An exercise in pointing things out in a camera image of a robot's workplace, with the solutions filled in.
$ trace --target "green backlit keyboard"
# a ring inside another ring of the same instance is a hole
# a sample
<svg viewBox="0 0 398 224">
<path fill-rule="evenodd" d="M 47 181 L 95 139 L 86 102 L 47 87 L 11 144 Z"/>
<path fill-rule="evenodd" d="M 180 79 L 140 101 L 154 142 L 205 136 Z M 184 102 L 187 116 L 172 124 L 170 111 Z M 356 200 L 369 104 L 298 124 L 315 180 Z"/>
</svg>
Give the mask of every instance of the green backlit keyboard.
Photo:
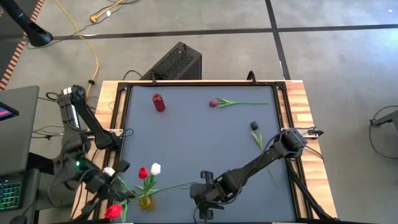
<svg viewBox="0 0 398 224">
<path fill-rule="evenodd" d="M 0 212 L 22 207 L 23 175 L 0 179 Z"/>
</svg>

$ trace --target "vase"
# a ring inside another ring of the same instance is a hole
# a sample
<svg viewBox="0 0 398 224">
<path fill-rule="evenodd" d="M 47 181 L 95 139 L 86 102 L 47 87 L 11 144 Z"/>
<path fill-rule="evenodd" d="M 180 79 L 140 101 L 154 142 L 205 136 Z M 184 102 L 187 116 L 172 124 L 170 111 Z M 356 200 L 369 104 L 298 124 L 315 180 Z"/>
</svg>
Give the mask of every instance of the vase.
<svg viewBox="0 0 398 224">
<path fill-rule="evenodd" d="M 138 201 L 138 205 L 141 209 L 152 210 L 155 208 L 155 199 L 151 195 L 142 196 Z"/>
</svg>

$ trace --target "gray floor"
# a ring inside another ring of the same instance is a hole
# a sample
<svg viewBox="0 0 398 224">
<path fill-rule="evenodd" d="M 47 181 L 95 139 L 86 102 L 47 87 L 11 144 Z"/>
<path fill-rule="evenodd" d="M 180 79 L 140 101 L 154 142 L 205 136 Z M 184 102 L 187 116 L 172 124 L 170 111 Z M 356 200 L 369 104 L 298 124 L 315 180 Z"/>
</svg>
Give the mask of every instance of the gray floor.
<svg viewBox="0 0 398 224">
<path fill-rule="evenodd" d="M 60 0 L 79 28 L 105 0 Z M 272 1 L 279 27 L 398 24 L 397 1 Z M 54 35 L 74 32 L 62 11 L 47 0 L 38 23 Z M 123 8 L 85 34 L 169 30 L 270 28 L 263 0 L 142 0 Z M 342 220 L 395 223 L 398 219 L 398 161 L 372 151 L 368 120 L 383 106 L 398 105 L 397 29 L 281 33 L 292 79 L 304 80 L 320 139 L 338 216 Z M 91 40 L 100 62 L 98 96 L 103 80 L 119 80 L 129 69 L 145 73 L 178 41 L 203 54 L 203 79 L 282 79 L 274 38 L 265 34 L 220 34 Z M 39 85 L 40 95 L 72 84 L 86 86 L 95 63 L 80 40 L 46 49 L 23 51 L 8 88 Z M 36 127 L 60 124 L 58 106 L 40 101 Z M 391 126 L 373 130 L 376 147 L 398 156 Z M 33 140 L 32 151 L 54 157 L 59 139 Z M 59 222 L 68 210 L 42 212 L 40 223 Z"/>
</svg>

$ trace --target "wire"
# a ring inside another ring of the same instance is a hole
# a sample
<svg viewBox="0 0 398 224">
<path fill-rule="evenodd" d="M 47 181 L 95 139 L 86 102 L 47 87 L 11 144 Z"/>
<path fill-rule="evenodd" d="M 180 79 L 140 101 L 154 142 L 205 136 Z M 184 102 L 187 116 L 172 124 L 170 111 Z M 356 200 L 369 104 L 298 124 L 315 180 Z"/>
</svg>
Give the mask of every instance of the wire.
<svg viewBox="0 0 398 224">
<path fill-rule="evenodd" d="M 94 71 L 94 75 L 92 76 L 91 80 L 89 80 L 88 88 L 87 88 L 87 91 L 86 91 L 86 97 L 89 97 L 89 95 L 90 95 L 90 88 L 91 88 L 91 86 L 92 86 L 92 83 L 94 83 L 93 80 L 94 80 L 95 77 L 97 76 L 97 74 L 98 74 L 98 69 L 99 69 L 99 67 L 100 67 L 100 64 L 98 63 L 98 56 L 97 56 L 97 53 L 95 52 L 93 46 L 80 34 L 80 31 L 78 30 L 78 28 L 77 28 L 75 22 L 74 22 L 73 19 L 69 16 L 69 14 L 66 12 L 66 10 L 62 7 L 62 5 L 58 2 L 58 0 L 54 0 L 54 1 L 55 1 L 55 3 L 57 3 L 57 5 L 58 5 L 59 8 L 63 11 L 63 13 L 68 17 L 69 21 L 72 23 L 73 27 L 75 28 L 76 33 L 77 33 L 77 34 L 79 35 L 79 37 L 80 37 L 82 40 L 84 40 L 85 43 L 90 47 L 90 49 L 91 49 L 91 51 L 92 51 L 92 53 L 93 53 L 93 55 L 94 55 L 96 68 L 95 68 L 95 71 Z"/>
<path fill-rule="evenodd" d="M 95 14 L 93 14 L 93 15 L 91 15 L 90 16 L 90 21 L 92 22 L 92 23 L 95 23 L 96 21 L 97 21 L 97 18 L 99 18 L 100 16 L 102 16 L 106 11 L 108 11 L 108 10 L 110 10 L 110 9 L 112 9 L 113 7 L 115 7 L 115 6 L 117 6 L 118 4 L 120 4 L 121 2 L 123 2 L 123 1 L 125 1 L 125 0 L 119 0 L 118 2 L 115 2 L 114 4 L 112 4 L 112 5 L 110 5 L 110 6 L 105 6 L 104 8 L 102 8 L 101 10 L 100 10 L 100 12 L 97 14 L 97 15 L 95 15 Z"/>
<path fill-rule="evenodd" d="M 376 112 L 376 114 L 374 114 L 372 120 L 376 119 L 376 116 L 377 116 L 380 112 L 382 112 L 383 110 L 385 110 L 385 109 L 387 109 L 387 108 L 393 108 L 393 107 L 398 107 L 398 105 L 385 106 L 385 107 L 379 109 L 379 111 Z M 372 146 L 373 151 L 375 151 L 375 152 L 376 152 L 377 154 L 379 154 L 380 156 L 385 157 L 385 158 L 388 158 L 388 159 L 398 159 L 398 157 L 386 156 L 386 155 L 382 154 L 381 152 L 379 152 L 379 151 L 374 147 L 374 144 L 373 144 L 373 141 L 372 141 L 371 129 L 372 129 L 372 124 L 369 124 L 369 142 L 371 143 L 371 146 Z"/>
<path fill-rule="evenodd" d="M 127 132 L 127 131 L 131 131 L 131 134 L 127 134 L 127 135 L 125 135 L 125 133 Z M 132 129 L 132 128 L 127 128 L 126 130 L 124 130 L 123 131 L 123 134 L 119 137 L 119 138 L 126 138 L 126 137 L 130 137 L 130 136 L 132 136 L 134 134 L 134 130 Z"/>
<path fill-rule="evenodd" d="M 323 156 L 322 154 L 320 154 L 318 151 L 316 151 L 315 149 L 311 148 L 310 146 L 305 146 L 307 149 L 309 149 L 311 152 L 315 153 L 316 155 L 319 156 L 319 158 L 321 158 L 323 160 Z"/>
<path fill-rule="evenodd" d="M 93 162 L 93 160 L 94 160 L 94 158 L 95 158 L 95 155 L 97 154 L 97 152 L 99 151 L 99 149 L 95 149 L 95 152 L 94 152 L 94 154 L 93 154 L 93 157 L 91 158 L 91 162 Z M 85 203 L 87 203 L 87 199 L 88 199 L 88 190 L 87 190 L 87 193 L 86 193 L 86 201 L 85 201 Z"/>
<path fill-rule="evenodd" d="M 45 94 L 45 97 L 47 97 L 48 99 L 50 99 L 50 100 L 52 100 L 52 101 L 57 101 L 57 99 L 58 99 L 59 96 L 60 96 L 60 95 L 59 95 L 58 93 L 54 93 L 54 92 L 47 92 L 47 93 Z"/>
<path fill-rule="evenodd" d="M 113 2 L 113 3 L 117 3 L 116 1 L 112 1 L 112 0 L 107 0 L 108 2 Z M 135 3 L 139 3 L 141 0 L 135 0 L 135 1 L 131 1 L 131 2 L 125 2 L 125 3 L 119 3 L 120 5 L 125 5 L 125 4 L 135 4 Z"/>
<path fill-rule="evenodd" d="M 111 107 L 111 103 L 114 103 L 114 101 L 111 101 L 111 102 L 108 103 L 108 108 L 111 109 L 111 111 L 112 111 L 112 113 L 113 113 L 113 109 L 112 109 L 112 107 Z"/>
<path fill-rule="evenodd" d="M 84 178 L 90 171 L 93 171 L 93 170 L 94 170 L 94 169 L 86 170 L 86 171 L 83 173 L 83 175 L 80 177 L 80 180 L 79 180 L 77 186 L 79 186 L 79 185 L 83 182 L 83 178 Z M 81 194 L 83 193 L 83 186 L 77 187 L 77 188 L 75 189 L 74 195 L 76 195 L 78 189 L 80 189 L 79 199 L 77 200 L 77 203 L 76 203 L 75 209 L 74 209 L 73 212 L 72 212 L 71 218 L 73 218 L 73 217 L 75 216 L 75 213 L 76 213 L 77 208 L 78 208 L 78 206 L 79 206 L 79 202 L 80 202 L 80 199 L 81 199 Z"/>
<path fill-rule="evenodd" d="M 49 101 L 49 102 L 54 102 L 53 100 L 46 99 L 46 98 L 42 98 L 42 97 L 38 97 L 38 99 L 40 99 L 40 100 L 47 100 L 47 101 Z"/>
<path fill-rule="evenodd" d="M 195 213 L 197 212 L 197 210 L 198 210 L 198 208 L 199 208 L 200 205 L 201 205 L 201 203 L 199 203 L 199 204 L 195 207 L 195 209 L 193 210 L 193 222 L 194 222 L 195 224 L 198 224 L 198 221 L 197 221 L 197 218 L 196 218 L 196 216 L 195 216 Z"/>
<path fill-rule="evenodd" d="M 123 76 L 123 80 L 126 79 L 127 75 L 128 75 L 130 72 L 134 72 L 134 73 L 138 74 L 138 75 L 142 78 L 142 75 L 141 75 L 139 72 L 137 72 L 137 71 L 135 71 L 135 70 L 129 70 L 129 71 L 126 72 L 126 74 Z"/>
<path fill-rule="evenodd" d="M 55 207 L 59 207 L 59 206 L 62 206 L 62 201 L 61 201 L 61 205 L 57 205 L 56 203 L 55 203 L 55 201 L 54 201 L 54 199 L 52 198 L 52 196 L 51 196 L 51 188 L 53 187 L 53 184 L 54 184 L 54 182 L 56 181 L 56 179 L 58 178 L 58 176 L 60 175 L 60 173 L 61 173 L 61 170 L 62 170 L 62 168 L 63 168 L 63 156 L 64 156 L 64 149 L 65 149 L 65 146 L 70 142 L 70 141 L 74 141 L 74 140 L 76 140 L 76 139 L 78 139 L 78 138 L 70 138 L 69 140 L 67 140 L 66 142 L 65 142 L 65 144 L 62 146 L 62 148 L 61 148 L 61 153 L 60 153 L 60 155 L 59 155 L 59 157 L 57 158 L 57 160 L 61 163 L 60 164 L 60 168 L 59 168 L 59 172 L 57 173 L 57 174 L 55 174 L 55 177 L 54 177 L 54 179 L 53 179 L 53 181 L 52 181 L 52 183 L 49 185 L 49 187 L 48 187 L 48 189 L 47 189 L 47 195 L 49 196 L 49 199 L 50 199 L 50 202 L 51 202 L 51 204 L 52 205 L 54 205 Z"/>
</svg>

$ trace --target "black cable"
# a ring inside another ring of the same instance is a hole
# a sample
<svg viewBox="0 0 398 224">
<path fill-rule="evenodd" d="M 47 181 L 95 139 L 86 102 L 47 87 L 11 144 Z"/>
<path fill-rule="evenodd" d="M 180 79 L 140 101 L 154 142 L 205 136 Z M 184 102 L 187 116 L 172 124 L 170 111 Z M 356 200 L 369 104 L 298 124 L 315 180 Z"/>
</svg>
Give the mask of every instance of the black cable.
<svg viewBox="0 0 398 224">
<path fill-rule="evenodd" d="M 315 149 L 311 148 L 310 146 L 305 146 L 307 149 L 309 149 L 311 152 L 315 153 L 316 155 L 318 155 L 322 160 L 323 160 L 323 156 L 322 154 L 320 154 L 318 151 L 316 151 Z"/>
<path fill-rule="evenodd" d="M 54 205 L 55 207 L 59 207 L 59 206 L 62 206 L 62 202 L 61 202 L 61 205 L 57 205 L 56 203 L 55 203 L 55 200 L 52 198 L 52 196 L 51 196 L 51 188 L 53 187 L 53 184 L 54 184 L 54 182 L 56 181 L 56 179 L 58 178 L 58 176 L 60 175 L 60 173 L 61 173 L 61 170 L 62 170 L 62 168 L 63 168 L 63 156 L 64 156 L 64 148 L 65 148 L 65 146 L 70 142 L 70 141 L 74 141 L 74 140 L 76 140 L 77 138 L 70 138 L 69 140 L 67 140 L 66 142 L 65 142 L 65 144 L 62 146 L 62 148 L 61 148 L 61 153 L 60 153 L 60 155 L 59 155 L 59 158 L 57 158 L 57 160 L 61 163 L 61 165 L 60 165 L 60 168 L 59 168 L 59 172 L 57 173 L 57 174 L 55 174 L 55 177 L 54 177 L 54 179 L 53 179 L 53 181 L 51 182 L 51 184 L 49 185 L 49 187 L 48 187 L 48 189 L 47 189 L 47 195 L 49 196 L 49 199 L 50 199 L 50 202 L 51 202 L 51 204 L 52 205 Z"/>
<path fill-rule="evenodd" d="M 52 100 L 52 101 L 57 101 L 57 98 L 52 98 L 50 97 L 50 95 L 55 95 L 56 97 L 59 97 L 58 93 L 54 93 L 54 92 L 48 92 L 45 94 L 45 97 L 47 97 L 48 99 Z"/>
<path fill-rule="evenodd" d="M 392 107 L 398 107 L 398 105 L 385 106 L 385 107 L 379 109 L 379 111 L 376 112 L 376 114 L 374 114 L 374 116 L 373 116 L 372 119 L 376 119 L 376 116 L 377 116 L 380 112 L 382 112 L 383 110 L 385 110 L 385 109 L 387 109 L 387 108 L 392 108 Z M 386 156 L 386 155 L 380 153 L 380 152 L 374 147 L 374 144 L 373 144 L 373 141 L 372 141 L 371 129 L 372 129 L 372 124 L 369 124 L 369 141 L 370 141 L 370 143 L 371 143 L 371 146 L 372 146 L 373 151 L 375 151 L 375 152 L 376 152 L 377 154 L 379 154 L 380 156 L 385 157 L 385 158 L 388 158 L 388 159 L 398 159 L 398 157 Z"/>
<path fill-rule="evenodd" d="M 198 208 L 199 208 L 199 205 L 201 205 L 201 203 L 199 203 L 199 204 L 195 207 L 195 209 L 193 210 L 193 222 L 194 222 L 195 224 L 198 224 L 198 221 L 197 221 L 197 218 L 196 218 L 196 216 L 195 216 L 195 213 L 197 212 L 197 210 L 198 210 Z"/>
<path fill-rule="evenodd" d="M 113 113 L 113 109 L 111 108 L 111 103 L 114 103 L 114 101 L 111 101 L 108 103 L 108 108 L 111 109 L 112 113 Z"/>
<path fill-rule="evenodd" d="M 40 99 L 40 100 L 47 100 L 47 101 L 50 101 L 50 102 L 56 102 L 56 101 L 54 101 L 54 100 L 49 100 L 49 99 L 42 98 L 42 97 L 38 97 L 38 99 Z"/>
<path fill-rule="evenodd" d="M 107 0 L 108 2 L 113 2 L 113 3 L 117 3 L 117 1 L 112 1 L 112 0 Z M 141 0 L 134 0 L 134 1 L 131 1 L 131 2 L 125 2 L 125 3 L 123 3 L 123 2 L 121 2 L 121 3 L 119 3 L 120 5 L 125 5 L 125 4 L 135 4 L 135 3 L 139 3 Z"/>
<path fill-rule="evenodd" d="M 91 162 L 93 162 L 93 160 L 94 160 L 94 158 L 95 158 L 95 155 L 97 154 L 97 152 L 99 151 L 99 149 L 95 149 L 95 152 L 94 152 L 94 154 L 93 154 L 93 157 L 91 158 Z M 87 193 L 86 193 L 86 201 L 85 201 L 85 203 L 87 203 L 87 199 L 88 199 L 88 190 L 87 190 Z"/>
<path fill-rule="evenodd" d="M 134 130 L 132 128 L 127 128 L 126 130 L 123 131 L 123 134 L 119 136 L 119 138 L 126 138 L 130 137 L 134 134 Z"/>
<path fill-rule="evenodd" d="M 134 73 L 138 74 L 138 75 L 142 78 L 142 75 L 141 75 L 139 72 L 137 72 L 137 71 L 135 71 L 135 70 L 128 70 L 128 71 L 126 72 L 126 74 L 123 76 L 123 80 L 126 79 L 127 75 L 128 75 L 130 72 L 134 72 Z"/>
<path fill-rule="evenodd" d="M 86 170 L 86 171 L 83 173 L 83 175 L 80 177 L 79 182 L 77 183 L 77 187 L 76 187 L 76 190 L 75 190 L 74 195 L 76 195 L 77 190 L 79 189 L 78 186 L 83 182 L 83 178 L 84 178 L 90 171 L 93 171 L 93 170 L 94 170 L 94 169 L 89 169 L 89 170 Z M 80 202 L 81 194 L 82 194 L 82 193 L 83 193 L 83 186 L 80 187 L 79 199 L 77 200 L 76 207 L 75 207 L 75 209 L 74 209 L 73 212 L 72 212 L 71 218 L 73 218 L 73 217 L 75 216 L 75 213 L 76 213 L 76 211 L 77 211 L 77 207 L 79 206 L 79 202 Z"/>
</svg>

